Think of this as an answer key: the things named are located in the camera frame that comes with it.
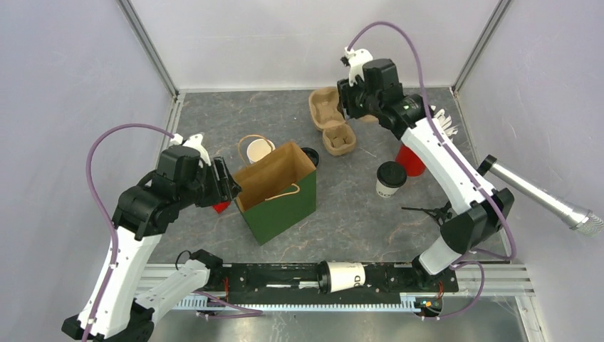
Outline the stack of white paper cups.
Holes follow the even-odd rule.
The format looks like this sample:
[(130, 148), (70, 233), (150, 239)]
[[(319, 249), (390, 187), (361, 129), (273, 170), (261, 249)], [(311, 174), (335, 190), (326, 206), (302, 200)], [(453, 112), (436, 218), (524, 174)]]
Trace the stack of white paper cups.
[(275, 145), (270, 140), (255, 139), (246, 148), (246, 156), (250, 164), (254, 164), (275, 150)]

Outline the green paper bag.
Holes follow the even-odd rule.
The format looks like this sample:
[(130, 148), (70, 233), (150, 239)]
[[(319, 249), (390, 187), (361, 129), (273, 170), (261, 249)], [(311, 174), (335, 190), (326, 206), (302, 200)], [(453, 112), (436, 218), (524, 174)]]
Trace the green paper bag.
[(316, 211), (317, 171), (293, 141), (233, 175), (235, 203), (255, 240), (264, 245)]

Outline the stack of cardboard cup carriers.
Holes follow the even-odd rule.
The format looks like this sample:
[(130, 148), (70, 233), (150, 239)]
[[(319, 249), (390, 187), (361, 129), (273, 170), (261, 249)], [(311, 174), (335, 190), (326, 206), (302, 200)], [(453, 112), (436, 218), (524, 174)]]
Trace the stack of cardboard cup carriers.
[(335, 87), (319, 88), (308, 97), (311, 120), (317, 130), (321, 131), (322, 142), (326, 151), (333, 156), (352, 152), (357, 138), (352, 128), (346, 123)]

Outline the single black lid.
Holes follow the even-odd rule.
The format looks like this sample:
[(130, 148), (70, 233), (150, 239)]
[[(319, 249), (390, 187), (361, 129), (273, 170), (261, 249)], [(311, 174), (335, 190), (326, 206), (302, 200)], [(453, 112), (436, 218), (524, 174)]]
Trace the single black lid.
[(378, 182), (389, 188), (399, 188), (407, 181), (405, 168), (395, 161), (387, 161), (376, 172)]

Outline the stack of black lids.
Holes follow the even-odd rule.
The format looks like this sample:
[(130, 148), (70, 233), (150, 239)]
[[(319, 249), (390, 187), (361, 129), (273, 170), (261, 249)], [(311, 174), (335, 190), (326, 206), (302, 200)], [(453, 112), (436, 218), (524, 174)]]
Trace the stack of black lids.
[(318, 152), (311, 147), (302, 147), (301, 150), (306, 154), (314, 166), (317, 167), (320, 163), (320, 155)]

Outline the single white paper cup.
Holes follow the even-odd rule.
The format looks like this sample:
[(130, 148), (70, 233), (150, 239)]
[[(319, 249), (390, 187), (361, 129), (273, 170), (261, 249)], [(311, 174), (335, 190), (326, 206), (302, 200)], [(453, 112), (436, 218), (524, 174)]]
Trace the single white paper cup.
[(383, 198), (389, 198), (389, 197), (393, 196), (399, 189), (400, 189), (400, 186), (391, 187), (389, 185), (384, 185), (379, 180), (377, 180), (376, 184), (375, 184), (375, 191), (377, 192), (377, 194), (379, 196), (381, 196)]

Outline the single cardboard cup carrier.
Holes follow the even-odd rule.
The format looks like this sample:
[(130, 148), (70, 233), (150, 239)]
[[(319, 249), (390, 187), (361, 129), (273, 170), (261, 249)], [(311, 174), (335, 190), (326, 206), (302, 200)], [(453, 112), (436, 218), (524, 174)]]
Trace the single cardboard cup carrier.
[(358, 118), (358, 120), (363, 123), (379, 123), (378, 118), (376, 118), (374, 115), (364, 115)]

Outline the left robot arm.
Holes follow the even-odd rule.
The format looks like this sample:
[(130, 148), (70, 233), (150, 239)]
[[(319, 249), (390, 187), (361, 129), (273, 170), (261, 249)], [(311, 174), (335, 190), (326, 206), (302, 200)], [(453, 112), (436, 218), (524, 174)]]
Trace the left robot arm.
[(207, 162), (198, 148), (176, 145), (156, 170), (124, 191), (110, 226), (117, 241), (88, 304), (67, 318), (62, 332), (80, 341), (148, 341), (159, 320), (193, 291), (218, 289), (223, 261), (200, 249), (175, 273), (146, 292), (137, 287), (150, 255), (182, 210), (232, 201), (241, 191), (222, 157)]

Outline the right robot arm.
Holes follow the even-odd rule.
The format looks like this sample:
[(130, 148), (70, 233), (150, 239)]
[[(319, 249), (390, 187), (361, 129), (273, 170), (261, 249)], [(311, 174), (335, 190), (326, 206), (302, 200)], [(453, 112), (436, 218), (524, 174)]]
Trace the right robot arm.
[(433, 118), (424, 97), (404, 94), (392, 60), (358, 51), (341, 61), (349, 68), (348, 77), (337, 83), (343, 112), (349, 118), (375, 116), (421, 159), (456, 214), (412, 263), (413, 285), (429, 291), (439, 283), (440, 273), (503, 228), (514, 196), (506, 188), (497, 190), (469, 164)]

